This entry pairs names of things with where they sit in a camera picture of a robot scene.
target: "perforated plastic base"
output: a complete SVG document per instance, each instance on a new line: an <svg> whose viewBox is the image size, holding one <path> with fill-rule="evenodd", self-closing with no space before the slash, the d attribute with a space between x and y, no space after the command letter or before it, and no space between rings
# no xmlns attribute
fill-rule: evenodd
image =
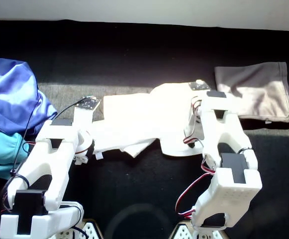
<svg viewBox="0 0 289 239"><path fill-rule="evenodd" d="M194 239L197 237L197 232L195 231L193 235L190 233L187 225L179 224L174 236L171 239ZM210 234L201 234L199 239L224 239L219 231L210 231Z"/></svg>
<svg viewBox="0 0 289 239"><path fill-rule="evenodd" d="M84 228L82 229L87 233L89 239L101 239L98 236L96 229L92 223L86 223ZM82 233L73 229L69 229L67 231L53 235L49 239L73 239L73 233L75 233L75 239L86 239L86 237Z"/></svg>
<svg viewBox="0 0 289 239"><path fill-rule="evenodd" d="M192 235L186 225L180 225L172 239L192 239Z"/></svg>

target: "white wall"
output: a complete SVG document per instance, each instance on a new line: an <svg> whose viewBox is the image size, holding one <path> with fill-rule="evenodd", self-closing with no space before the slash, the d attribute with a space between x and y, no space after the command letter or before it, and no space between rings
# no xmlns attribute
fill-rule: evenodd
<svg viewBox="0 0 289 239"><path fill-rule="evenodd" d="M0 19L289 30L289 0L0 0Z"/></svg>

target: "black cable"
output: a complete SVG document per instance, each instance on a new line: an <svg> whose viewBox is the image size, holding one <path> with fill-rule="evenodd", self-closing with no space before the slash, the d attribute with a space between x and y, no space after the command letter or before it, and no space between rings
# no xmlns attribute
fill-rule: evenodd
<svg viewBox="0 0 289 239"><path fill-rule="evenodd" d="M33 110L31 111L31 114L30 114L29 119L28 119L28 121L27 121L26 128L25 128L25 133L24 133L24 135L23 135L23 137L22 137L22 139L21 139L20 145L19 145L19 147L18 147L16 156L15 156L15 159L14 159L13 168L12 168L12 170L11 170L11 173L12 173L12 174L13 174L13 173L16 173L16 172L15 172L15 166L16 166L16 163L17 163L17 156L18 156L18 154L19 154L20 146L23 144L24 138L25 138L25 136L26 136L26 134L27 134L27 131L28 131L28 125L29 125L30 119L31 119L31 117L32 117L32 115L33 115L33 113L34 113L34 110L36 109L37 104L39 103L39 100L40 100L40 98L38 98L38 100L37 100L37 102L36 102L36 104L35 104L35 107L34 107Z"/></svg>
<svg viewBox="0 0 289 239"><path fill-rule="evenodd" d="M245 150L248 150L248 149L253 150L253 148L242 148L237 152L237 154L240 154L241 152L244 152Z"/></svg>
<svg viewBox="0 0 289 239"><path fill-rule="evenodd" d="M23 163L25 162L25 160L23 160L16 169L15 169L15 167L16 167L17 156L18 156L18 154L19 154L20 147L21 147L21 145L22 145L22 143L23 143L23 141L24 141L24 138L25 138L25 136L26 136L26 134L27 134L27 131L28 131L28 125L29 125L30 119L31 119L31 117L32 117L32 115L33 115L33 113L34 113L34 111L35 111L35 109L36 109L36 106L37 106L38 103L39 103L39 100L40 100L40 98L38 98L38 100L37 100L37 102L36 102L36 104L35 104L35 107L34 107L33 110L31 111L31 114L30 114L29 119L28 119L28 121L27 121L24 135L23 135L23 137L22 137L22 139L21 139L21 141L20 141L20 145L19 145L19 147L18 147L16 156L15 156L15 159L14 159L13 167L12 167L12 169L11 169L11 171L10 171L11 177L8 179L8 181L6 182L6 184L4 185L4 187L3 187L2 190L1 190L1 193L0 193L0 211L1 211L2 203L3 203L2 200L3 200L4 194L5 194L5 192L7 191L7 188L8 188L8 186L10 185L10 183L12 182L12 180L15 178L15 176L17 176L17 177L19 177L19 178L22 178L22 179L25 181L25 183L27 184L27 186L29 187L29 182L28 182L27 178L25 178L24 176L22 176L22 175L20 175L20 174L17 173L17 172L19 171L19 169L21 168L21 166L23 165Z"/></svg>
<svg viewBox="0 0 289 239"><path fill-rule="evenodd" d="M27 188L29 188L30 184L27 178L25 178L23 175L20 175L19 173L15 173L15 177L21 178L22 180L25 181L25 183L27 184Z"/></svg>
<svg viewBox="0 0 289 239"><path fill-rule="evenodd" d="M81 212L81 210L80 210L80 208L78 206L70 206L70 207L78 208L78 210L80 212L80 216L79 216L79 219L78 219L77 223L73 225L73 227L75 227L80 222L80 219L81 219L81 216L82 216L82 212Z"/></svg>
<svg viewBox="0 0 289 239"><path fill-rule="evenodd" d="M78 227L76 227L76 226L73 226L73 227L71 227L71 228L74 229L74 230L79 231L80 233L82 233L82 234L86 237L86 239L89 238L89 236L87 235L87 233L86 233L85 231L83 231L82 229L80 229L80 228L78 228Z"/></svg>
<svg viewBox="0 0 289 239"><path fill-rule="evenodd" d="M24 152L26 152L28 155L30 154L30 152L29 151L27 151L25 148L24 148L24 145L26 144L27 142L24 142L23 143L23 145L22 145L22 148L23 148L23 150L24 150Z"/></svg>
<svg viewBox="0 0 289 239"><path fill-rule="evenodd" d="M80 102L83 101L84 99L85 99L85 98L82 98L82 99L80 99L80 100L72 103L71 105L65 107L62 111L60 111L60 112L53 118L53 120L55 120L56 118L58 118L58 116L61 115L64 111L66 111L66 110L69 109L70 107L74 106L75 104L80 103Z"/></svg>

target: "black carpet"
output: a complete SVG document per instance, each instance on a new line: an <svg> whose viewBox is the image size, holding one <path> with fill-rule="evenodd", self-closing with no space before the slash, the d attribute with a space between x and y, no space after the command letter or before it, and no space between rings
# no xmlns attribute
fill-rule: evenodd
<svg viewBox="0 0 289 239"><path fill-rule="evenodd" d="M149 92L166 82L203 79L215 88L215 66L286 61L289 76L289 32L0 21L0 57L27 61L40 89L62 109L83 95ZM243 126L256 150L263 189L226 232L232 239L289 237L289 125ZM80 202L85 218L95 219L106 238L167 238L181 219L174 212L178 195L202 173L200 157L167 157L155 141L135 159L117 150L104 158L71 167L65 200ZM0 189L4 183L0 179ZM181 210L208 184L205 179L189 192Z"/></svg>

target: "folded cloth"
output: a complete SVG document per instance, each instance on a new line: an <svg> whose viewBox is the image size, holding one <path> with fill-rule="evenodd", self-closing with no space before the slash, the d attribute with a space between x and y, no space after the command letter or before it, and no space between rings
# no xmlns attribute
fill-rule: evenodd
<svg viewBox="0 0 289 239"><path fill-rule="evenodd" d="M23 61L0 59L0 131L12 135L37 134L43 123L56 115L55 108L38 90L35 76Z"/></svg>
<svg viewBox="0 0 289 239"><path fill-rule="evenodd" d="M18 148L21 146L22 136L19 133L14 133L8 136L0 132L0 178L8 179L13 166ZM24 149L28 151L29 145L25 144ZM20 147L17 156L17 165L27 158L27 153Z"/></svg>
<svg viewBox="0 0 289 239"><path fill-rule="evenodd" d="M217 90L240 99L241 119L289 122L289 86L285 62L245 67L215 67Z"/></svg>

